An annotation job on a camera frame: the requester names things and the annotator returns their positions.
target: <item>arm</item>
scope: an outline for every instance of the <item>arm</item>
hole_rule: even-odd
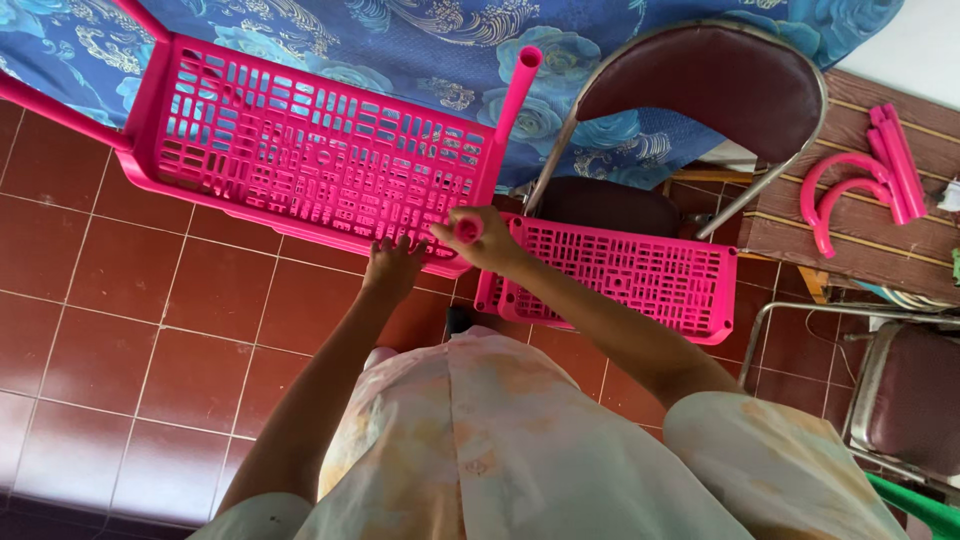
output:
[[[426,244],[409,253],[410,237],[371,246],[370,264],[353,306],[274,409],[237,471],[217,515],[254,495],[286,492],[317,500],[327,446],[353,386],[396,306],[413,289]]]
[[[484,222],[483,236],[468,246],[452,234],[457,218],[467,213]],[[450,211],[450,221],[449,227],[435,224],[431,231],[474,265],[519,283],[544,301],[664,408],[697,392],[742,393],[726,370],[678,333],[527,254],[493,207],[456,208]]]

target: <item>shirt button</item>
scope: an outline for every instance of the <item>shirt button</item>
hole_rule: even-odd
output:
[[[487,466],[483,464],[483,461],[479,459],[474,459],[467,464],[467,472],[474,475],[482,475],[487,471]]]

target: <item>metal chair frame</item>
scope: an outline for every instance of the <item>metal chair frame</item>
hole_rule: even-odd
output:
[[[676,30],[679,28],[686,28],[692,26],[718,26],[722,28],[727,28],[730,30],[736,30],[751,36],[759,37],[770,43],[775,43],[778,46],[785,47],[793,51],[796,55],[803,58],[806,63],[809,65],[811,71],[816,74],[817,83],[820,88],[820,100],[821,100],[821,109],[820,109],[820,120],[817,123],[816,129],[810,134],[810,137],[806,140],[803,147],[793,155],[789,160],[784,161],[780,164],[772,164],[768,168],[766,174],[760,177],[757,180],[754,180],[753,183],[747,188],[746,191],[740,194],[739,197],[734,199],[726,208],[720,210],[712,220],[710,220],[704,227],[702,227],[695,234],[696,238],[704,239],[715,231],[718,227],[724,224],[728,219],[733,217],[737,212],[739,212],[743,207],[752,201],[760,192],[761,189],[766,187],[770,182],[777,178],[780,173],[785,171],[790,165],[797,160],[797,158],[802,154],[817,138],[817,135],[820,133],[820,129],[824,125],[824,120],[827,116],[827,83],[824,81],[823,74],[820,72],[820,69],[814,64],[810,59],[804,56],[803,53],[798,51],[796,48],[790,46],[787,43],[777,40],[773,36],[766,34],[765,32],[760,31],[759,29],[744,24],[737,23],[728,20],[715,20],[715,19],[700,19],[686,21],[666,27],[659,28],[657,30],[641,34],[637,37],[634,37],[630,41],[624,43],[619,49],[614,51],[611,55],[606,57],[600,65],[590,74],[590,77],[587,79],[587,82],[584,83],[584,86],[580,89],[580,93],[577,94],[576,99],[573,102],[573,107],[570,108],[570,112],[567,113],[566,119],[564,120],[563,125],[560,128],[560,132],[557,135],[557,140],[554,142],[553,148],[550,149],[550,154],[546,158],[546,163],[543,164],[543,169],[540,171],[540,176],[536,180],[534,185],[533,192],[527,197],[526,203],[523,207],[523,215],[533,215],[537,209],[537,205],[540,203],[540,198],[543,196],[543,192],[546,191],[546,187],[550,182],[550,177],[553,175],[553,171],[557,168],[557,163],[560,161],[560,156],[566,148],[566,145],[570,142],[570,138],[573,136],[573,131],[577,129],[577,125],[580,124],[580,121],[577,120],[577,112],[580,110],[580,104],[584,99],[584,96],[587,94],[587,91],[593,85],[594,81],[600,76],[600,74],[607,69],[607,67],[613,63],[615,60],[620,58],[627,51],[632,49],[638,43],[645,41],[651,37],[654,37],[663,32],[668,32]]]
[[[743,365],[740,368],[740,375],[736,380],[737,384],[739,384],[741,388],[743,388],[746,384],[747,374],[750,372],[750,367],[753,363],[754,352],[756,351],[756,342],[759,339],[760,329],[763,327],[763,322],[766,320],[767,313],[772,312],[777,307],[805,309],[809,311],[826,311],[829,313],[841,313],[847,315],[862,315],[865,317],[884,317],[887,319],[910,321],[914,323],[960,326],[960,317],[911,311],[897,311],[889,309],[883,305],[878,305],[876,307],[847,307],[838,304],[823,305],[801,304],[794,302],[771,302],[760,309],[759,313],[756,315],[756,319],[754,320],[754,326],[750,331],[750,341],[747,344],[747,352],[743,357]],[[854,440],[860,438],[860,440],[862,440],[862,434],[865,433],[866,422],[869,422],[870,411],[873,409],[873,401],[869,401],[869,399],[871,396],[875,398],[876,392],[879,389],[879,372],[882,371],[883,365],[879,362],[871,362],[871,360],[885,351],[877,351],[875,347],[886,347],[889,349],[890,346],[889,342],[878,340],[875,337],[871,337],[870,340],[871,341],[867,347],[866,353],[864,354],[863,361],[860,363],[860,371],[857,374],[856,382],[853,387],[853,397],[850,402],[850,407],[847,410],[847,417],[844,420],[843,432],[840,433],[840,438],[847,446],[847,450],[856,457],[860,457],[876,465],[886,467],[907,479],[927,485],[933,489],[936,489],[937,491],[946,493],[951,497],[960,496],[960,488],[954,487],[940,479],[934,478],[932,475],[924,472],[919,467],[909,465],[901,461],[895,461],[886,455],[872,452],[870,449],[865,450],[865,447],[856,448],[851,444],[851,438]],[[864,403],[862,406],[858,407],[858,402],[860,402],[859,398],[861,397],[865,400],[868,400],[868,403]],[[853,433],[854,430],[858,430],[861,436],[857,437],[857,433]]]

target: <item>wood grain surface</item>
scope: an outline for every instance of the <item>wood grain surface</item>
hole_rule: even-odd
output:
[[[818,139],[780,178],[745,208],[738,247],[749,253],[830,274],[877,283],[960,305],[952,283],[950,250],[960,247],[955,216],[936,209],[936,195],[960,171],[960,111],[931,104],[843,71],[826,74],[827,120]],[[841,152],[870,152],[868,109],[893,103],[921,174],[930,215],[895,225],[888,205],[864,190],[844,194],[830,214],[836,256],[824,258],[800,214],[800,188],[807,171]],[[849,178],[872,178],[847,164],[831,167],[818,182],[818,199]]]

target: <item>black shoe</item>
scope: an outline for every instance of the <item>black shoe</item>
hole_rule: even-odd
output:
[[[473,321],[467,315],[467,310],[462,307],[448,307],[446,309],[446,338],[449,339],[454,333],[467,331],[473,326]]]

